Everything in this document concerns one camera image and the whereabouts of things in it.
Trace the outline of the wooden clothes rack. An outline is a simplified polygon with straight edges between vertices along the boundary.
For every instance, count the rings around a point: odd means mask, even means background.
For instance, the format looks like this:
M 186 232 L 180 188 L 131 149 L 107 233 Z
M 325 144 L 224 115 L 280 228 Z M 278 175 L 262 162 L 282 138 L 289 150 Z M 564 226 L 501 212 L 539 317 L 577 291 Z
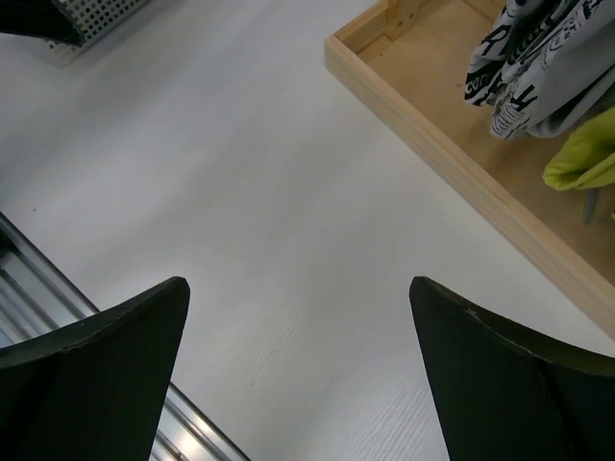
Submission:
M 614 190 L 543 181 L 563 138 L 504 141 L 464 102 L 472 52 L 500 1 L 380 1 L 329 36 L 325 65 L 602 331 L 614 331 Z

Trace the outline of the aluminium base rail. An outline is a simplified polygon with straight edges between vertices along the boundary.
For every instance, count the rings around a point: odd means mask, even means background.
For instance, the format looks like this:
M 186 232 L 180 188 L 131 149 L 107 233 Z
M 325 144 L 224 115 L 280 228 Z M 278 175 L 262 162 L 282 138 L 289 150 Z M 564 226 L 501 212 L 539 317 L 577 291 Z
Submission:
M 100 310 L 10 220 L 1 216 L 1 345 L 65 327 Z M 170 383 L 151 460 L 249 457 Z

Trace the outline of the lime green trousers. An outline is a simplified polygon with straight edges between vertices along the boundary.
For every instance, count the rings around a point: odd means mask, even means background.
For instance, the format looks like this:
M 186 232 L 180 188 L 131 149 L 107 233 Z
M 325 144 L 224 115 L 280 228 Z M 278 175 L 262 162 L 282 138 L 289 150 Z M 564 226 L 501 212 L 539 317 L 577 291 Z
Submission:
M 573 131 L 543 172 L 556 191 L 600 188 L 614 183 L 614 108 Z

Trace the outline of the white perforated basket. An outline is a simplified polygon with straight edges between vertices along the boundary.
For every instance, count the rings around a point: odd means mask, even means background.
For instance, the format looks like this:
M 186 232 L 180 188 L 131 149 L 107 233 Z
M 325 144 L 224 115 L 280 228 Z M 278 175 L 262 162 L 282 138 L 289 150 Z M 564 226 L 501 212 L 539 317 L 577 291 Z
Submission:
M 64 67 L 146 4 L 136 0 L 3 1 L 1 36 L 18 49 Z

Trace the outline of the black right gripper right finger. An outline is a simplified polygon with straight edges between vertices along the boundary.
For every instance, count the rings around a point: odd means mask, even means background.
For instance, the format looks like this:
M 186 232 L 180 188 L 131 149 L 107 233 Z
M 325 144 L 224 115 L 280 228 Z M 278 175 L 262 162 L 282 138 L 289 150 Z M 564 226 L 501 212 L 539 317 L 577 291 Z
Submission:
M 614 360 L 427 277 L 409 302 L 452 460 L 611 460 Z

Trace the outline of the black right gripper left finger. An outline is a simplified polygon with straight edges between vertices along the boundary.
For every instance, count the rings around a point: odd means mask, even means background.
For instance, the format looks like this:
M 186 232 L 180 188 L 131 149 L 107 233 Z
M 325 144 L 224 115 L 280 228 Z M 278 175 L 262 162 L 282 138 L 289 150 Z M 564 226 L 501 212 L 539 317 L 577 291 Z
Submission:
M 2 459 L 148 459 L 189 300 L 173 277 L 2 349 Z

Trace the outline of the newspaper print trousers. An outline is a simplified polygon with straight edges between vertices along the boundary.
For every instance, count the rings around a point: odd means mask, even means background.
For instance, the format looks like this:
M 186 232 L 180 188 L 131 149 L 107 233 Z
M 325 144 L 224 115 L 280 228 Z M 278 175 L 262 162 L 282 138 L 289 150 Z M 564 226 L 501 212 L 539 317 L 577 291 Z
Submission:
M 508 1 L 470 60 L 466 103 L 499 139 L 560 135 L 614 105 L 611 1 Z

